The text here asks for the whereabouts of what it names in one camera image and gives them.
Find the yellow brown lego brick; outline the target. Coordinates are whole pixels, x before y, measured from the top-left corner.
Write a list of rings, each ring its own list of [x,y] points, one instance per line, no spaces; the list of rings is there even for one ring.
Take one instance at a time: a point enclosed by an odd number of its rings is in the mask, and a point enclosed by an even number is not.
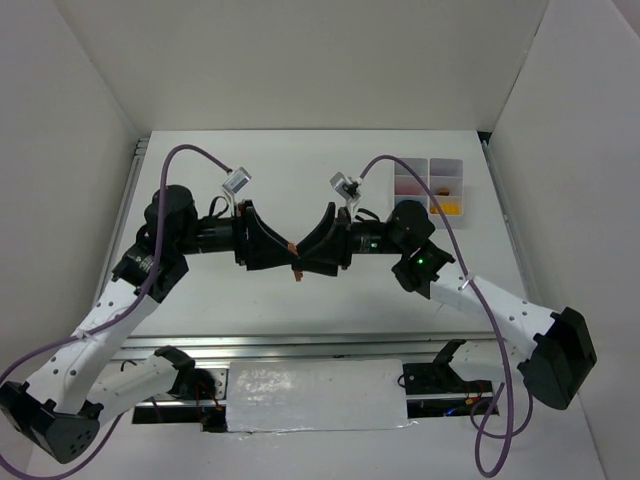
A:
[[[453,204],[453,203],[442,203],[440,205],[440,207],[437,207],[435,205],[432,205],[430,208],[430,213],[431,214],[438,214],[439,212],[442,212],[445,215],[448,216],[460,216],[461,215],[461,209],[460,206],[457,204]]]

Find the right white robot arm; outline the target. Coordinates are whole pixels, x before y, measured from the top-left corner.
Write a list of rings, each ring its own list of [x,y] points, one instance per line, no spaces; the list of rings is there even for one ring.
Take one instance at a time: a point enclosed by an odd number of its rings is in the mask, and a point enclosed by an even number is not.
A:
[[[494,321],[498,338],[517,352],[516,369],[527,391],[542,404],[565,410],[597,356],[584,316],[533,304],[462,265],[430,239],[435,231],[424,206],[398,203],[386,221],[353,221],[344,207],[329,204],[320,224],[296,246],[296,271],[335,276],[356,254],[397,254],[391,270],[407,292],[478,319]]]

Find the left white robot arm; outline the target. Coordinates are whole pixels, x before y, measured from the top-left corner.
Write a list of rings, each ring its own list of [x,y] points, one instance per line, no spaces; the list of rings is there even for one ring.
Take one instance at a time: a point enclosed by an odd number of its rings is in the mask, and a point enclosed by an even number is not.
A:
[[[48,362],[25,381],[1,385],[7,420],[60,464],[80,457],[104,424],[140,401],[158,394],[195,398],[214,388],[212,377],[172,346],[100,377],[122,343],[188,273],[188,256],[231,252],[247,270],[287,265],[295,257],[249,201],[229,217],[200,217],[190,190],[170,185],[154,194],[144,218],[134,244],[71,336],[50,346]]]

